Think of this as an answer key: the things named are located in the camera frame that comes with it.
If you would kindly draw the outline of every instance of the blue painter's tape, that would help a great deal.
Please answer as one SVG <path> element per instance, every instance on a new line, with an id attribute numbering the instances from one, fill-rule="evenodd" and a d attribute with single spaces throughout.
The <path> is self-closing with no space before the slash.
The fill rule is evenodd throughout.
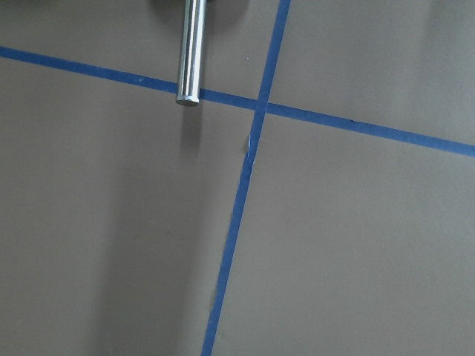
<path id="1" fill-rule="evenodd" d="M 42 54 L 26 52 L 23 50 L 15 50 L 13 48 L 0 47 L 0 57 L 66 70 L 73 73 L 84 74 L 86 76 L 95 76 L 96 78 L 108 79 L 115 82 L 137 85 L 139 87 L 165 91 L 167 93 L 177 92 L 177 84 L 173 82 L 167 82 L 166 80 L 122 72 L 120 70 L 97 67 L 95 65 L 85 65 L 79 62 L 44 56 Z M 236 96 L 207 89 L 201 90 L 201 96 L 203 99 L 210 102 L 219 102 L 221 104 L 232 105 L 250 110 L 255 109 L 257 102 L 255 99 L 244 98 L 242 96 Z"/>
<path id="2" fill-rule="evenodd" d="M 66 70 L 68 72 L 85 74 L 86 76 L 95 76 L 96 78 L 109 79 L 115 82 L 138 85 L 140 87 L 175 93 L 177 84 L 167 82 L 166 80 L 154 79 L 147 76 L 121 72 L 94 65 L 85 65 L 83 63 L 68 61 L 42 54 L 15 50 L 13 48 L 0 47 L 0 56 L 9 59 L 15 59 L 20 62 L 32 63 L 56 69 Z"/>
<path id="3" fill-rule="evenodd" d="M 236 106 L 238 108 L 255 110 L 257 100 L 245 98 L 243 96 L 237 96 L 227 93 L 221 93 L 219 91 L 201 89 L 200 99 L 208 100 L 209 102 L 219 102 L 220 104 L 226 104 Z"/>
<path id="4" fill-rule="evenodd" d="M 201 356 L 211 356 L 216 339 L 217 326 L 220 319 L 221 309 L 223 307 L 224 295 L 228 284 L 229 273 L 231 271 L 232 258 L 234 256 L 236 242 L 238 239 L 240 222 L 243 217 L 244 206 L 246 204 L 247 192 L 252 175 L 252 167 L 258 152 L 259 139 L 263 127 L 264 117 L 266 115 L 269 95 L 274 79 L 275 67 L 277 65 L 278 55 L 281 49 L 284 29 L 289 13 L 291 0 L 280 0 L 277 16 L 275 18 L 274 30 L 267 53 L 266 66 L 259 90 L 258 102 L 255 106 L 254 120 L 252 122 L 251 133 L 249 135 L 249 150 L 244 158 L 243 168 L 240 174 L 239 186 L 235 198 L 235 205 L 232 210 L 231 223 L 229 225 L 228 237 L 224 247 L 223 258 L 216 284 L 216 296 L 212 310 L 209 314 L 208 326 L 206 328 L 205 340 Z"/>
<path id="5" fill-rule="evenodd" d="M 397 130 L 395 128 L 386 128 L 385 126 L 357 122 L 337 116 L 326 115 L 324 113 L 314 113 L 312 111 L 272 103 L 267 105 L 267 112 L 289 117 L 290 119 L 312 122 L 315 124 L 331 126 L 333 128 L 341 128 L 343 130 L 359 132 L 361 134 L 393 139 L 395 141 L 406 142 L 413 145 L 475 157 L 475 146 L 450 141 L 448 139 L 439 139 L 432 136 L 421 135 L 420 133 Z"/>

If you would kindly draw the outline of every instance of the metal rod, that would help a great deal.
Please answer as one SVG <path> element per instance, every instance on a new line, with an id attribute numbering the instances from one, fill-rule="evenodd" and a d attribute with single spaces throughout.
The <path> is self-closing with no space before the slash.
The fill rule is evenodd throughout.
<path id="1" fill-rule="evenodd" d="M 205 12 L 206 0 L 186 0 L 177 89 L 180 105 L 195 106 L 200 102 Z"/>

